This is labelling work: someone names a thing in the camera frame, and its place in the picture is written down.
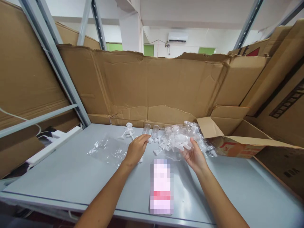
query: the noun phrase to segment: gray table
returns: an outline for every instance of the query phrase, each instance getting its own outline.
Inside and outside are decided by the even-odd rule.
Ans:
[[[135,135],[142,129],[134,128]],[[91,124],[20,179],[8,185],[5,200],[83,211],[116,168],[87,155],[105,133],[117,138],[124,127]],[[143,163],[130,174],[114,215],[158,224],[214,227],[215,221],[199,182],[185,161],[173,162],[174,213],[149,213],[150,163],[158,144],[148,144]],[[208,165],[228,198],[250,227],[298,227],[304,219],[301,204],[254,160],[208,158]]]

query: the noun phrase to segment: red stripe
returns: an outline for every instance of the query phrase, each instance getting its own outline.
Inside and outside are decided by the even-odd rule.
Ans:
[[[152,196],[152,200],[171,200],[171,196]]]
[[[169,192],[168,191],[167,192],[165,192],[165,191],[161,191],[161,192],[154,191],[153,195],[154,196],[170,196],[171,192],[170,191]]]

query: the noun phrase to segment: clear plastic bag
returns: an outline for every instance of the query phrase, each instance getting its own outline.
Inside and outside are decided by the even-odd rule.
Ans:
[[[190,138],[193,137],[198,143],[204,156],[217,157],[215,147],[204,138],[200,132],[197,123],[185,121],[184,124],[167,126],[159,141],[159,150],[162,151],[167,158],[173,161],[183,159],[180,150],[191,150],[193,148]]]
[[[96,142],[94,148],[87,155],[118,168],[127,155],[128,147],[129,144],[122,140],[111,138],[105,134],[104,138]]]

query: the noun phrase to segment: window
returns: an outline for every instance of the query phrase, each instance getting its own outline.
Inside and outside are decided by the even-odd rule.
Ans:
[[[108,51],[122,51],[123,45],[119,43],[107,43]],[[154,56],[154,45],[145,44],[143,46],[144,56]]]
[[[200,47],[199,48],[199,54],[208,54],[208,55],[212,55],[215,52],[215,48],[211,48],[211,47]]]
[[[107,43],[108,51],[122,51],[123,45],[117,43]]]
[[[143,46],[144,56],[154,56],[154,45],[145,44]]]

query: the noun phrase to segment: hand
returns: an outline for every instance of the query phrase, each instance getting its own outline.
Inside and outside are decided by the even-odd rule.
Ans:
[[[134,139],[130,143],[126,158],[122,163],[131,167],[136,166],[146,150],[148,139],[150,137],[151,135],[144,134]]]
[[[194,148],[191,150],[185,149],[184,151],[181,151],[181,154],[183,155],[186,162],[196,174],[202,172],[204,169],[209,169],[206,159],[197,142],[192,137],[190,138],[190,142]]]

